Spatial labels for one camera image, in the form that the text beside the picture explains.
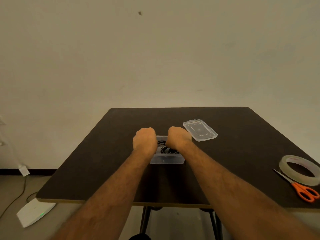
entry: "white router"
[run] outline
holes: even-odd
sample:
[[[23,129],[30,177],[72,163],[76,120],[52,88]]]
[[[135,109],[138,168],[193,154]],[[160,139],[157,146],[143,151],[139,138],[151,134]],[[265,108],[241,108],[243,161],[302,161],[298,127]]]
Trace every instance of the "white router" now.
[[[44,203],[33,199],[19,210],[17,216],[23,228],[26,228],[44,217],[55,205],[56,203]]]

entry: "container lid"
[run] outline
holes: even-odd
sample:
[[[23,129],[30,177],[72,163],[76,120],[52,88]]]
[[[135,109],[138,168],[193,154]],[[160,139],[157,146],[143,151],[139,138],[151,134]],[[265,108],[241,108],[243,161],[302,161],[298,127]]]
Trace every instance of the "container lid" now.
[[[189,120],[184,122],[183,126],[196,141],[207,141],[218,136],[218,133],[202,120]]]

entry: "hand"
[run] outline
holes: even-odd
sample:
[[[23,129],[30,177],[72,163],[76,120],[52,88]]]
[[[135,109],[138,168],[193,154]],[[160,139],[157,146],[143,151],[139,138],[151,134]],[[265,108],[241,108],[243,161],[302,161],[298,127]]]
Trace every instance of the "hand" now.
[[[192,136],[185,129],[172,126],[168,130],[168,139],[165,144],[167,147],[179,151],[179,148],[188,142],[192,142]]]
[[[147,158],[151,158],[156,153],[158,147],[155,130],[152,128],[142,128],[137,131],[132,144],[134,151],[142,153]]]

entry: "tape roll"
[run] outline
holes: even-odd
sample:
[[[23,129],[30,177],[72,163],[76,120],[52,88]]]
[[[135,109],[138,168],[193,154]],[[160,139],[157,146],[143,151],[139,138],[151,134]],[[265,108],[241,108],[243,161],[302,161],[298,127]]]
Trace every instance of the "tape roll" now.
[[[308,177],[297,171],[293,170],[287,163],[295,163],[301,165],[313,173],[314,177]],[[279,167],[281,171],[288,177],[297,181],[298,183],[315,186],[320,184],[320,168],[313,162],[308,161],[302,157],[287,155],[284,156],[279,162]]]

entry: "scissors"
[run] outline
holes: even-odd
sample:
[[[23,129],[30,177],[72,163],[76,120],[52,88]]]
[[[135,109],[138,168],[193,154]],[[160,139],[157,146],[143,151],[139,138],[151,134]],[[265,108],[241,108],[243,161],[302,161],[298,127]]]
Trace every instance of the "scissors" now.
[[[295,188],[300,198],[302,198],[304,201],[312,203],[315,201],[315,199],[319,199],[320,195],[317,191],[314,189],[311,189],[309,187],[303,186],[301,184],[298,184],[297,182],[291,180],[290,178],[286,177],[282,173],[279,173],[277,170],[274,169],[275,172],[277,172],[279,175],[284,177],[287,181],[290,182],[290,184]]]

